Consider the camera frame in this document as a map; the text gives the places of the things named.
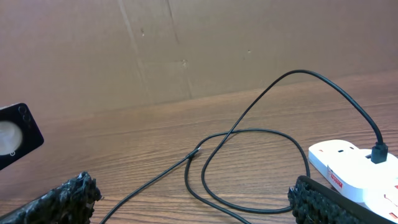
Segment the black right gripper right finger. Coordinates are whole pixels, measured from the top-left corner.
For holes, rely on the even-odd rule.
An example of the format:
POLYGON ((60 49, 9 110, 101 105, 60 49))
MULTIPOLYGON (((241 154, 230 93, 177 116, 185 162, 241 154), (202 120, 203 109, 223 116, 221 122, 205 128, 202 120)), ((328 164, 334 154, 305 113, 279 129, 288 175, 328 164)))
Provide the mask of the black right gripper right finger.
POLYGON ((394 224, 304 175, 287 196, 298 224, 394 224))

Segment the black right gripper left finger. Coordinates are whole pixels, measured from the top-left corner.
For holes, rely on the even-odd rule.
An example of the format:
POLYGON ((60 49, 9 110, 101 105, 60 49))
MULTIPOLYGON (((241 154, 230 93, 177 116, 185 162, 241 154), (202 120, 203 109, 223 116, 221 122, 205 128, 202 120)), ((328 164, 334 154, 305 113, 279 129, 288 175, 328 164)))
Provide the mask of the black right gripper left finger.
POLYGON ((36 198, 1 216, 1 224, 89 224, 94 204, 102 198, 96 180, 82 172, 36 198))

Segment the black smartphone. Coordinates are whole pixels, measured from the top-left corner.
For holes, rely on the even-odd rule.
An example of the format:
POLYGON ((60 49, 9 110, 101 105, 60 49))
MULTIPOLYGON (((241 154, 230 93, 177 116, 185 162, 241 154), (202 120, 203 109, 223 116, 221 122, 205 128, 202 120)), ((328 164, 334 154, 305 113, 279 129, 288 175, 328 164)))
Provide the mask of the black smartphone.
POLYGON ((25 103, 1 108, 1 170, 43 143, 44 137, 25 103))

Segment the white power strip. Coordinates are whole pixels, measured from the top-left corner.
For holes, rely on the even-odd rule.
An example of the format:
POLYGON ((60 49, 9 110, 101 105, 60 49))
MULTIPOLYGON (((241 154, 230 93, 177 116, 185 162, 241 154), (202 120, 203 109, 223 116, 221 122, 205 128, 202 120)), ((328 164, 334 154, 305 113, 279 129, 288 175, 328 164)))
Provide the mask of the white power strip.
POLYGON ((341 195, 397 223, 395 155, 375 164, 370 149, 335 139, 310 146, 308 160, 341 195))

